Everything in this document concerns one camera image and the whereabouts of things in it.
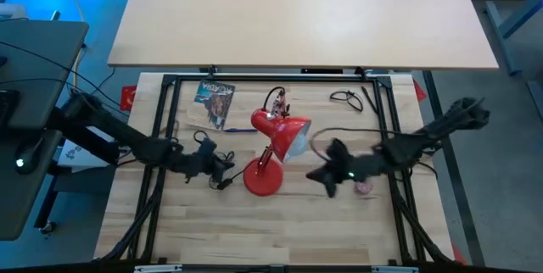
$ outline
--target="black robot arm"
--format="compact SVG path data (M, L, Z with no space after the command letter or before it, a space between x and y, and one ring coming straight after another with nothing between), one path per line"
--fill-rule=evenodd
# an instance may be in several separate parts
M373 154L354 157L339 139L333 139L326 151L329 157L326 164L306 177L322 183L327 195L332 198L337 191L336 184L345 180L365 181L368 176L382 174L394 176L395 171L412 167L421 158L424 149L436 148L439 141L453 131L475 130L487 125L490 112L481 107L481 102L473 98L458 100L442 118L413 133L397 133L374 145ZM391 186L390 194L434 261L451 262L418 223L396 184Z
M234 166L234 163L220 159L215 154L216 144L207 136L198 141L199 149L194 153L183 153L183 146L178 142L174 142L176 138L160 138L146 136L142 132L130 127L124 122L116 119L109 111L102 108L100 100L92 95L72 91L70 99L62 107L60 116L56 117L57 126L70 126L75 128L80 135L86 138L97 138L93 134L87 133L87 126L95 126L99 130L113 137L119 145L109 145L104 143L103 146L108 147L108 152L95 150L95 155L105 161L114 163L119 155L118 146L128 146L134 157L149 166L162 167L167 170L183 173L188 179L203 172L211 176L213 181L221 181L225 170ZM126 231L125 235L115 245L113 250L100 260L119 259L126 251L130 241L139 233L143 222L147 219L151 211L159 206L161 189L158 188L159 183L155 184L155 188L143 205L139 215L137 215L131 226Z
M214 154L216 144L204 138L198 151L183 153L183 146L173 139L152 137L116 119L102 107L100 100L92 95L73 92L62 108L64 117L80 126L95 126L113 137L121 146L128 146L138 161L153 167L164 167L183 173L187 178L203 172L220 181L225 170L233 167L232 162L220 159Z

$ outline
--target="book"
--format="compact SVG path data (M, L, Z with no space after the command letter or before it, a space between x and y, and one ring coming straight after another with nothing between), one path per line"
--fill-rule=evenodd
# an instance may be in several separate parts
M235 90L232 85L202 80L194 102L188 108L189 125L221 131L227 122Z

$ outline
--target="black metal frame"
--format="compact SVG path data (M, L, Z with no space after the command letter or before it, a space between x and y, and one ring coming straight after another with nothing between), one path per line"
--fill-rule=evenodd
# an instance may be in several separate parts
M173 86L173 97L171 100L170 105L170 113L168 115L168 120L166 123L166 134L165 136L167 138L172 137L174 124L176 122L176 111L177 111L177 105L179 103L179 97L181 93L181 86L184 81L200 81L202 79L210 79L210 80L217 80L217 81L300 81L300 82L359 82L359 83L370 83L373 86L374 90L374 97L375 97L375 104L378 109L378 119L379 119L379 128L381 130L387 130L386 125L386 119L384 117L384 106L383 106L383 99L381 96L381 90L384 88L386 91L387 99L388 99L388 105L389 105L389 111L392 117L392 125L394 131L400 130L400 122L398 120L398 111L395 106L395 99L394 94L392 90L392 83L390 81L390 77L388 76L371 76L368 77L365 75L365 73L362 71L361 75L216 75L214 70L211 70L208 75L206 74L179 74L179 75L164 75L161 88L160 88L160 95L159 95L159 101L157 104L157 109L154 117L154 126L152 131L152 136L157 137L159 135L160 131L160 124L162 123L162 117L165 109L165 99L167 92L170 89L170 86ZM383 139L389 138L388 135L384 132L381 133L381 137ZM147 196L148 196L148 189L149 184L151 182L151 177L153 174L154 168L150 166L146 166L144 173L143 173L143 179L142 184L140 187L140 193L138 197L137 202L137 209L136 209L136 216L138 216L147 202ZM162 191L164 189L164 180L165 180L165 169L159 169L158 178L157 178L157 188L159 191L160 196L162 195ZM404 190L406 194L406 202L408 204L409 210L417 217L417 209L415 206L415 201L413 197L413 191L411 186L411 180L408 176L408 170L402 170L402 175L404 179ZM392 191L392 186L397 187L397 181L394 177L389 176L389 187ZM394 217L395 217L395 226L396 226L396 233L398 236L398 243L400 247L400 256L402 263L413 261L411 255L409 254L409 250L407 247L407 240L406 240L406 231L404 228L403 223L403 216L399 210L398 204L396 204L396 200L394 198L391 198L393 202L393 211L394 211ZM150 263L151 257L152 257L152 251L153 251L153 245L154 245L154 237L156 234L156 226L158 221L160 211L160 201L156 204L156 206L153 209L153 212L151 213L150 217L150 223L148 226L148 234L147 239L145 242L145 248L143 250L142 256L139 259L142 259L144 261L148 261ZM420 238L418 238L416 233L413 233L413 238L415 242L416 247L416 253L417 253L417 260L424 261L424 249L423 245L421 244ZM130 248L128 250L128 259L138 259L137 257L137 245L138 245L138 236L135 236L132 241L130 242ZM212 269L213 266L211 265L192 265L194 269L201 268L201 269ZM367 266L349 266L352 268L356 268L357 270L360 270L362 268L366 268ZM251 270L251 268L254 268L254 266L241 266L238 269L246 269ZM319 268L319 266L311 266L312 269ZM323 266L323 270L344 270L349 269L347 266Z

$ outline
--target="eyeglasses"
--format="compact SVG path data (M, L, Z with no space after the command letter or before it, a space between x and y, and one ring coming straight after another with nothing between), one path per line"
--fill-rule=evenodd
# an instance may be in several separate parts
M367 101L372 106L373 112L377 114L378 113L377 107L375 106L375 104L373 104L372 100L370 99L370 95L368 94L367 89L364 86L362 86L361 88ZM333 92L332 95L330 95L330 99L346 101L349 104L349 106L351 106L353 109L355 109L358 112L362 112L364 110L364 104L362 103L362 100L360 99L358 94L356 94L355 92L351 92L351 91Z
M364 110L364 105L362 104L361 99L358 97L358 95L356 95L356 93L351 91L333 92L332 95L330 95L330 99L346 101L349 106L358 112L362 112Z

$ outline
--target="wooden tabletop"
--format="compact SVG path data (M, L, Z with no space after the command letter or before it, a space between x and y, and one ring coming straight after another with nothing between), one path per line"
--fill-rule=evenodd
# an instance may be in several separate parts
M163 74L141 74L129 125L150 134ZM403 131L423 125L410 75L392 75L395 101ZM331 102L337 90L351 90L362 96L359 83L315 82L228 82L236 86L227 125L250 128L249 116L260 107L267 92L284 86L292 115L312 119L310 134L325 127L378 128L378 118L364 98L365 109L357 113L346 103ZM196 130L186 124L187 108L194 100L198 82L183 82L176 119L176 134L188 152L196 149ZM169 113L171 93L166 99ZM388 104L385 104L388 127ZM260 133L208 131L218 151L235 152L240 171L259 156L269 143ZM367 153L380 141L378 133L324 134L316 140L324 149L332 137L342 139L353 153ZM423 160L431 164L430 159ZM185 184L184 175L168 172L160 206L154 243L154 259L167 257L169 263L183 264L373 264L387 259L400 260L389 185L385 176L374 177L374 188L366 196L353 192L354 183L339 185L336 198L328 198L324 187L305 179L305 173L323 164L309 148L284 165L284 182L270 197L257 197L244 187L240 176L226 190L208 187L208 177L200 175ZM95 255L104 256L122 237L134 219L143 165L126 164L115 173L104 222ZM421 224L445 255L452 257L451 240L445 223L437 181L425 167L416 166L411 178ZM406 224L411 255L415 255L412 235ZM140 237L140 247L145 236Z
M128 0L111 66L497 69L471 0Z

